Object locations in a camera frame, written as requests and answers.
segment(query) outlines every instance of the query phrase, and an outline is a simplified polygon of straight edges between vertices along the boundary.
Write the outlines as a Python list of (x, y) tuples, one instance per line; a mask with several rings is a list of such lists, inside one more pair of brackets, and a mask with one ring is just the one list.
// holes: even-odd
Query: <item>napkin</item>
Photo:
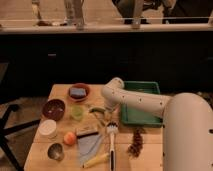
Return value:
[(79, 162), (81, 166), (97, 154), (102, 140), (103, 137), (101, 134), (90, 135), (78, 139)]

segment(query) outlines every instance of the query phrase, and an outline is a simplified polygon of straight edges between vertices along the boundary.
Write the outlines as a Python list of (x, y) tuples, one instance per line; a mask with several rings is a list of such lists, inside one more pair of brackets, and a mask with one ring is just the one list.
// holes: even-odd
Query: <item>peach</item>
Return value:
[(64, 143), (67, 145), (73, 145), (76, 143), (76, 135), (73, 132), (67, 132), (64, 135)]

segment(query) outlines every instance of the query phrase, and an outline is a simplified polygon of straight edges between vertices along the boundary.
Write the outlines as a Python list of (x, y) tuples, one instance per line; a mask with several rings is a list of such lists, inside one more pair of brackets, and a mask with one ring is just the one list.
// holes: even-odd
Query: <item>green plastic container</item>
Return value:
[[(125, 90), (143, 93), (160, 94), (157, 82), (125, 81)], [(121, 106), (121, 122), (130, 126), (161, 127), (162, 119), (141, 110)]]

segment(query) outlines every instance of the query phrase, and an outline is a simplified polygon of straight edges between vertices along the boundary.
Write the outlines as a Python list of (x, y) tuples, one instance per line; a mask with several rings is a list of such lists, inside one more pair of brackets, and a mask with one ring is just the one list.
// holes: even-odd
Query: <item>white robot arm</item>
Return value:
[(106, 109), (117, 104), (150, 112), (163, 118), (163, 170), (213, 170), (213, 111), (200, 96), (180, 93), (174, 97), (124, 90), (113, 78), (101, 93)]

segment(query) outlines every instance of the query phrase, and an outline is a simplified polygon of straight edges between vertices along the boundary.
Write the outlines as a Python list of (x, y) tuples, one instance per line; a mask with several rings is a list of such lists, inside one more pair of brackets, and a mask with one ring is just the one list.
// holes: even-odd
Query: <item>wooden bowl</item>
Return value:
[(42, 109), (42, 113), (46, 118), (53, 119), (55, 121), (60, 120), (64, 116), (64, 112), (65, 104), (60, 99), (48, 101)]
[[(79, 97), (73, 96), (72, 93), (71, 93), (71, 91), (73, 89), (75, 89), (75, 90), (76, 89), (85, 90), (85, 96), (79, 96)], [(84, 101), (84, 100), (87, 99), (89, 93), (90, 93), (90, 87), (87, 84), (85, 84), (85, 83), (75, 83), (69, 88), (68, 97), (73, 102), (81, 102), (81, 101)]]

